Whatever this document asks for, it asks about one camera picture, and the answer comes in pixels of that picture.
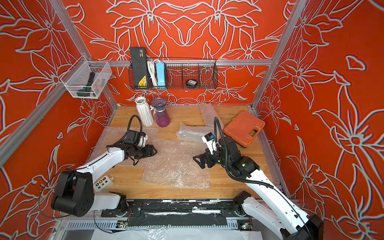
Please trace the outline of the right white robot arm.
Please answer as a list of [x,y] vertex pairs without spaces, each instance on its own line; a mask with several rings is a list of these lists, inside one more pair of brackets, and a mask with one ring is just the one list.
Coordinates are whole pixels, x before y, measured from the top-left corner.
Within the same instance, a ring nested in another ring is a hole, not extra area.
[[317,215],[310,216],[288,199],[265,175],[260,166],[239,151],[231,137],[217,139],[209,133],[202,137],[207,145],[205,153],[193,157],[201,169],[220,165],[228,176],[245,183],[262,200],[260,204],[246,191],[233,199],[234,212],[255,218],[281,240],[322,240],[324,222]]

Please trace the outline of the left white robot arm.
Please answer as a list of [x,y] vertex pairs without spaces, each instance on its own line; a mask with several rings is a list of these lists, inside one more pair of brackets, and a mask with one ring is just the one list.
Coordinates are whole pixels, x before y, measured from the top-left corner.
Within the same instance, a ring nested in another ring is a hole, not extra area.
[[111,210],[118,217],[124,216],[129,210],[126,195],[97,193],[94,187],[100,187],[105,173],[124,160],[130,159],[136,165],[141,159],[155,156],[158,151],[146,143],[147,139],[143,132],[126,131],[120,140],[108,145],[107,151],[96,159],[61,173],[51,208],[76,217],[100,210]]

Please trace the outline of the white ribbed ceramic vase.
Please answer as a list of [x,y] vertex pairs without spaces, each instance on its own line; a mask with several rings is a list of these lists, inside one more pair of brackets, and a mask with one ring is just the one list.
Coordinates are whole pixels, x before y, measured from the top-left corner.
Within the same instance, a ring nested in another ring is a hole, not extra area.
[[135,99],[136,108],[139,113],[140,119],[142,123],[146,127],[150,127],[154,124],[153,116],[150,110],[150,106],[147,103],[147,99],[145,97],[137,97]]

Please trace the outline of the purple blue glass vase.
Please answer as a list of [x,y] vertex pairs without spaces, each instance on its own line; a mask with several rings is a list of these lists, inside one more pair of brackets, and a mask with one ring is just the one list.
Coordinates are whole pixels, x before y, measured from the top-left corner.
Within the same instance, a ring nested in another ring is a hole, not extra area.
[[166,110],[167,100],[158,97],[152,100],[151,102],[151,111],[156,117],[156,123],[159,127],[165,128],[171,123],[171,119]]

